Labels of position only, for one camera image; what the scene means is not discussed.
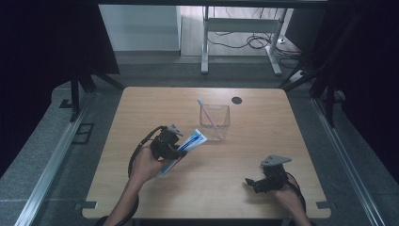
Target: hand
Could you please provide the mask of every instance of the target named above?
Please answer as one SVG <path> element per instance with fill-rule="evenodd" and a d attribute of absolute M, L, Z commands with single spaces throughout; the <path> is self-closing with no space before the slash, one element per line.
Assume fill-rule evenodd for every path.
<path fill-rule="evenodd" d="M 157 160 L 153 158 L 152 151 L 149 146 L 144 146 L 137 155 L 132 166 L 131 180 L 135 178 L 141 184 L 152 179 L 162 167 L 166 166 L 171 160 Z"/>
<path fill-rule="evenodd" d="M 295 179 L 288 174 L 288 181 L 291 182 L 294 186 L 298 187 Z M 308 219 L 308 216 L 305 213 L 305 210 L 302 207 L 302 203 L 300 199 L 297 197 L 294 190 L 289 186 L 284 186 L 280 190 L 273 190 L 270 191 L 276 199 L 278 200 L 279 204 L 290 213 L 293 217 L 296 226 L 310 226 L 311 222 Z"/>
<path fill-rule="evenodd" d="M 132 166 L 132 175 L 126 184 L 117 205 L 106 219 L 104 226 L 115 225 L 132 211 L 138 192 L 145 182 L 152 179 L 158 171 L 170 162 L 168 159 L 153 158 L 150 147 L 143 147 Z"/>

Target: metal frame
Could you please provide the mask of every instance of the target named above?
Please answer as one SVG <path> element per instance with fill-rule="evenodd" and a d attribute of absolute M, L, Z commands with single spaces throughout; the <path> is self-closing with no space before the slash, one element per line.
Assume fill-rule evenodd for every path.
<path fill-rule="evenodd" d="M 208 32 L 243 32 L 243 33 L 273 33 L 272 43 L 266 46 L 265 50 L 272 64 L 275 75 L 281 75 L 279 63 L 276 61 L 274 51 L 276 50 L 277 40 L 284 24 L 287 8 L 283 9 L 278 20 L 268 19 L 229 19 L 229 18 L 209 18 L 209 7 L 205 7 L 203 18 L 203 43 L 201 54 L 201 73 L 208 73 Z"/>
<path fill-rule="evenodd" d="M 64 134 L 57 143 L 46 168 L 44 169 L 41 177 L 36 183 L 35 188 L 30 194 L 30 197 L 27 200 L 26 205 L 24 206 L 24 209 L 18 217 L 15 225 L 26 226 L 32 224 L 51 183 L 56 177 L 59 166 L 64 160 L 65 154 L 71 145 L 73 136 L 75 135 L 80 122 L 89 112 L 94 95 L 95 94 L 87 94 L 82 98 L 82 110 L 78 113 L 76 120 L 70 121 L 67 125 Z"/>

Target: black strap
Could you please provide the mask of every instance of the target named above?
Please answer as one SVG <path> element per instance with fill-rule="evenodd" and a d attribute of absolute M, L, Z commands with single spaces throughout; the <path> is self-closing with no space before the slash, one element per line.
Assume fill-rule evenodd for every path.
<path fill-rule="evenodd" d="M 294 181 L 296 182 L 295 177 L 294 177 L 291 173 L 287 172 L 287 174 L 289 174 L 290 176 L 292 176 L 292 177 L 294 178 Z M 299 184 L 296 183 L 296 184 L 298 185 L 298 187 L 296 187 L 293 183 L 291 183 L 291 182 L 289 182 L 289 181 L 286 181 L 286 184 L 287 184 L 290 188 L 292 188 L 292 189 L 294 190 L 294 192 L 296 193 L 297 197 L 300 199 L 300 202 L 302 203 L 303 210 L 304 210 L 305 213 L 306 213 L 306 202 L 305 202 L 305 198 L 304 198 L 303 195 L 302 195 L 302 192 L 300 191 Z"/>

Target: table surface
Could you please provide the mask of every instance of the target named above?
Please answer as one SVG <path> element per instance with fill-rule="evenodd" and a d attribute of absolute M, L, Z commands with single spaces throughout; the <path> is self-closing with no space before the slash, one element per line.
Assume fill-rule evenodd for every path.
<path fill-rule="evenodd" d="M 243 102 L 235 105 L 232 97 Z M 135 218 L 288 218 L 272 195 L 256 194 L 245 183 L 246 177 L 264 178 L 260 163 L 270 154 L 293 159 L 283 166 L 301 186 L 309 217 L 330 216 L 330 209 L 316 205 L 326 197 L 283 90 L 126 88 L 87 197 L 97 207 L 83 209 L 86 218 L 109 215 L 128 180 L 129 159 L 150 131 L 176 124 L 182 144 L 199 128 L 198 98 L 230 106 L 226 140 L 206 141 L 167 175 L 146 183 Z"/>

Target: gray floor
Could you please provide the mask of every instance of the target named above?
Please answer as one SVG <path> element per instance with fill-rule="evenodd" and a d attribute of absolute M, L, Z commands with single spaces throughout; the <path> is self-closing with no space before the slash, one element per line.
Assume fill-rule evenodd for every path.
<path fill-rule="evenodd" d="M 209 74 L 200 73 L 197 56 L 130 56 L 117 53 L 121 75 L 111 75 L 125 86 L 274 88 L 287 76 L 276 77 L 264 56 L 216 57 L 210 59 Z M 33 225 L 93 225 L 85 219 L 81 207 L 100 159 L 107 133 L 119 104 L 121 91 L 94 77 L 97 90 L 84 123 L 94 123 L 86 145 L 72 144 L 49 188 Z M 309 97 L 311 83 L 290 92 L 288 97 L 311 159 L 326 193 L 332 214 L 313 219 L 318 225 L 371 225 L 333 143 L 327 135 L 318 111 Z M 70 99 L 69 84 L 54 90 L 53 102 L 36 131 L 17 159 L 0 180 L 0 224 L 13 225 L 69 123 L 70 109 L 59 108 Z M 335 130 L 351 157 L 359 177 L 367 187 L 385 225 L 398 225 L 399 187 L 373 150 L 335 105 Z M 267 225 L 263 220 L 239 221 L 141 221 L 142 225 Z"/>

